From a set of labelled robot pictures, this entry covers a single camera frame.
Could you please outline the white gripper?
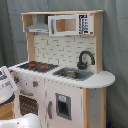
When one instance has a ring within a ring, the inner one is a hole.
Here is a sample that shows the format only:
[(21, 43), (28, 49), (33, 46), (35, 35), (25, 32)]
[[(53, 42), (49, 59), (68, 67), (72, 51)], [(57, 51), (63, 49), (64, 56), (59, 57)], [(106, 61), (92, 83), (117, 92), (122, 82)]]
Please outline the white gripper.
[(8, 68), (2, 66), (0, 68), (0, 104), (8, 101), (16, 90), (16, 83), (10, 75)]

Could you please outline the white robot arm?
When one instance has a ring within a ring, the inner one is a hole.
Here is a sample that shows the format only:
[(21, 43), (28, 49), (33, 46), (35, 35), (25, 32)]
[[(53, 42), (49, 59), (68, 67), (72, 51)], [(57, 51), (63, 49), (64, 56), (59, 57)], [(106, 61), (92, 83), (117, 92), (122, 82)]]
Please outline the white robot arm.
[[(6, 66), (0, 68), (0, 106), (14, 100), (17, 86)], [(0, 120), (0, 128), (42, 128), (37, 115), (29, 113), (20, 118)]]

